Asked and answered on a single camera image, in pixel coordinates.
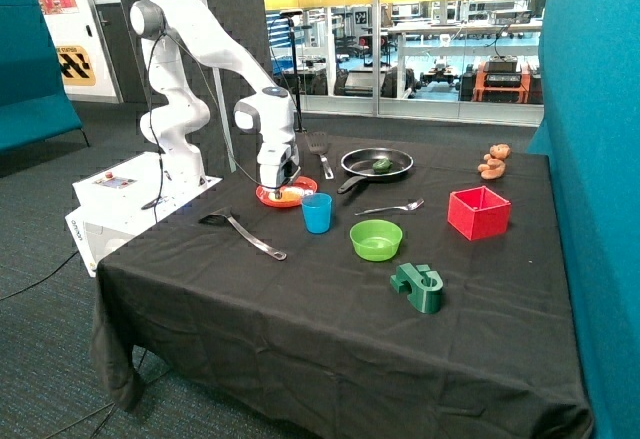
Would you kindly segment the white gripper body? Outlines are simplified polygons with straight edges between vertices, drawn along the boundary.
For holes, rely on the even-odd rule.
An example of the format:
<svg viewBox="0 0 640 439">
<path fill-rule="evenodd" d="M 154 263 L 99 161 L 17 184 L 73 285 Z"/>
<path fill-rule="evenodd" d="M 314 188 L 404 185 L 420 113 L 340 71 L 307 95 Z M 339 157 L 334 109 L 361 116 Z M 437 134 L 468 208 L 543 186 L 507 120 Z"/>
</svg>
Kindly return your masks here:
<svg viewBox="0 0 640 439">
<path fill-rule="evenodd" d="M 263 143 L 257 155 L 260 184 L 278 189 L 301 174 L 298 147 L 293 143 Z"/>
</svg>

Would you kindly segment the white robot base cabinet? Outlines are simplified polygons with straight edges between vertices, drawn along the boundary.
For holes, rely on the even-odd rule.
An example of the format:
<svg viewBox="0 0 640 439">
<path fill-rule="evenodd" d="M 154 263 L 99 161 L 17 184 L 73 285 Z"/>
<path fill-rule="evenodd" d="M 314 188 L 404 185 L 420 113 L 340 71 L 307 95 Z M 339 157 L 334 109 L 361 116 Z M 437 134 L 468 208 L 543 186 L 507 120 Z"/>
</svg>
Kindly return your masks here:
<svg viewBox="0 0 640 439">
<path fill-rule="evenodd" d="M 178 183 L 167 162 L 144 152 L 73 184 L 79 207 L 66 216 L 88 274 L 100 260 L 220 182 Z"/>
</svg>

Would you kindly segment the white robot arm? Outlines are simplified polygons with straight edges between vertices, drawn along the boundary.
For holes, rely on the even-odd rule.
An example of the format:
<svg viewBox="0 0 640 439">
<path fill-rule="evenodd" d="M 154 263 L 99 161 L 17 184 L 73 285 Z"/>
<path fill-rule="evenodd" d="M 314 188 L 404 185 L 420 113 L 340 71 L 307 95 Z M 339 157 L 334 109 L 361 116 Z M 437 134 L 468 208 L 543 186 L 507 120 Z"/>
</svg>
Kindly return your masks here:
<svg viewBox="0 0 640 439">
<path fill-rule="evenodd" d="M 131 7 L 130 19 L 141 38 L 149 84 L 167 99 L 166 105 L 141 117 L 140 127 L 162 149 L 172 185 L 187 189 L 204 182 L 201 152 L 186 136 L 210 119 L 209 107 L 188 85 L 183 50 L 201 65 L 239 74 L 252 88 L 252 95 L 236 103 L 234 119 L 241 130 L 262 138 L 257 154 L 260 184 L 276 189 L 297 179 L 301 169 L 291 95 L 223 29 L 207 6 L 200 0 L 139 0 Z"/>
</svg>

